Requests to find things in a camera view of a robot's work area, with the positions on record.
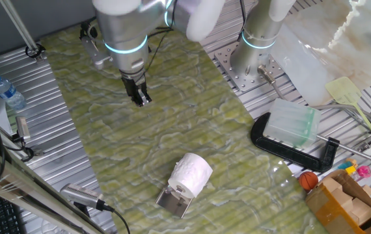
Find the blue led ring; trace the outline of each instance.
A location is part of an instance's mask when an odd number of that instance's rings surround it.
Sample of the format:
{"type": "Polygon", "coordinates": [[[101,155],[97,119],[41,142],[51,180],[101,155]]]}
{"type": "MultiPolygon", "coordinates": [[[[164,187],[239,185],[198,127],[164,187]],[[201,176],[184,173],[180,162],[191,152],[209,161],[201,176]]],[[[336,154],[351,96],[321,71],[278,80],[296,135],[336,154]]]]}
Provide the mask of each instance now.
{"type": "MultiPolygon", "coordinates": [[[[171,3],[172,3],[172,0],[168,0],[168,3],[167,3],[167,10],[168,8],[171,6],[171,3]]],[[[168,25],[168,11],[165,12],[165,15],[164,15],[164,19],[165,19],[165,24],[170,27],[170,25],[168,25]]]]}
{"type": "Polygon", "coordinates": [[[269,45],[269,46],[256,46],[256,45],[250,44],[250,43],[246,40],[245,35],[243,34],[243,32],[242,32],[242,38],[243,38],[243,40],[246,42],[246,44],[248,44],[248,46],[251,46],[252,48],[255,48],[255,49],[266,49],[266,48],[271,47],[271,46],[275,43],[275,41],[274,41],[274,42],[272,42],[272,44],[269,45]]]}
{"type": "Polygon", "coordinates": [[[120,53],[120,54],[123,54],[123,55],[127,55],[127,54],[130,54],[130,53],[133,53],[133,52],[136,52],[136,51],[140,50],[142,47],[145,46],[147,40],[148,40],[148,35],[145,36],[145,40],[144,40],[144,42],[142,42],[141,45],[139,45],[139,46],[136,47],[136,48],[129,49],[129,50],[113,49],[112,47],[110,47],[110,46],[107,45],[106,43],[105,43],[105,46],[106,46],[110,51],[112,51],[112,52],[120,53]]]}

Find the wooden block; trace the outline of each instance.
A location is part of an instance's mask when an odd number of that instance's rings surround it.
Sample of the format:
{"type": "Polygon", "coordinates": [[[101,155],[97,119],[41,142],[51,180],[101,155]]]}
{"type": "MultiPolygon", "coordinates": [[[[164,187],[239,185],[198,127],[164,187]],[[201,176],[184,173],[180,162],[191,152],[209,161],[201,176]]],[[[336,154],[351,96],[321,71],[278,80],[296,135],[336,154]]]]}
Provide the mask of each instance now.
{"type": "Polygon", "coordinates": [[[346,162],[351,162],[352,165],[354,165],[354,166],[355,166],[355,164],[357,163],[357,161],[356,161],[355,159],[351,159],[351,158],[347,158],[347,159],[346,159],[346,162]]]}
{"type": "Polygon", "coordinates": [[[364,224],[371,217],[371,207],[361,201],[359,198],[355,198],[352,201],[353,209],[352,214],[359,218],[359,225],[364,224]]]}
{"type": "Polygon", "coordinates": [[[333,197],[336,198],[336,201],[346,212],[350,212],[351,210],[353,210],[353,202],[351,196],[344,193],[341,189],[336,189],[331,194],[333,195],[333,197]]]}
{"type": "Polygon", "coordinates": [[[326,186],[329,192],[333,192],[336,189],[342,190],[342,185],[340,183],[337,183],[333,178],[326,177],[322,179],[318,185],[323,184],[326,186]]]}
{"type": "Polygon", "coordinates": [[[362,189],[369,195],[371,196],[371,187],[369,185],[363,185],[362,189]]]}

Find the clear plastic box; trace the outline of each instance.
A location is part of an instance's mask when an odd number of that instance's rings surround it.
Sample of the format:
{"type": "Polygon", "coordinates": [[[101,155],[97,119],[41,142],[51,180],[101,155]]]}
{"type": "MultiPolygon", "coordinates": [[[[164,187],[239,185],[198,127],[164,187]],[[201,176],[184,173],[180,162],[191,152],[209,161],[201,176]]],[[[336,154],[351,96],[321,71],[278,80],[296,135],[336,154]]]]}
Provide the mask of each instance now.
{"type": "Polygon", "coordinates": [[[264,131],[265,136],[302,149],[316,141],[322,115],[319,110],[276,99],[269,111],[271,116],[264,131]]]}

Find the spatula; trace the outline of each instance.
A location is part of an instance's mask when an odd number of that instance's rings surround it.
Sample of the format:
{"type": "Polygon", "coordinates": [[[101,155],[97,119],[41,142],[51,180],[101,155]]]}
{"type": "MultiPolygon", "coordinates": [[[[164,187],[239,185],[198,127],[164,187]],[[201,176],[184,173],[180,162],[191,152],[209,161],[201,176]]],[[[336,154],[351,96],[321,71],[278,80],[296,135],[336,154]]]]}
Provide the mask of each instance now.
{"type": "Polygon", "coordinates": [[[371,123],[357,105],[362,93],[349,78],[341,77],[331,81],[330,83],[327,83],[325,87],[330,95],[332,95],[332,97],[337,101],[337,103],[354,106],[371,130],[371,123]]]}

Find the black c-clamp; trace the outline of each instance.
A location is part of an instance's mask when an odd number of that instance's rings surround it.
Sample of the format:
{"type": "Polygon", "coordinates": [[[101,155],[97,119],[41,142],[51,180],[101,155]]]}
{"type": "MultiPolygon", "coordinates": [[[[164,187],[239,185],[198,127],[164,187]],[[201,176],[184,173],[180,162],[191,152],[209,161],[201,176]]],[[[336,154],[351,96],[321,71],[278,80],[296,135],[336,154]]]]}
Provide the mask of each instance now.
{"type": "Polygon", "coordinates": [[[285,146],[284,144],[264,137],[264,130],[270,115],[271,113],[269,112],[263,114],[252,127],[251,140],[256,147],[316,172],[326,172],[331,169],[336,150],[340,143],[338,140],[329,137],[325,146],[324,156],[322,159],[318,159],[291,148],[290,146],[285,146]]]}

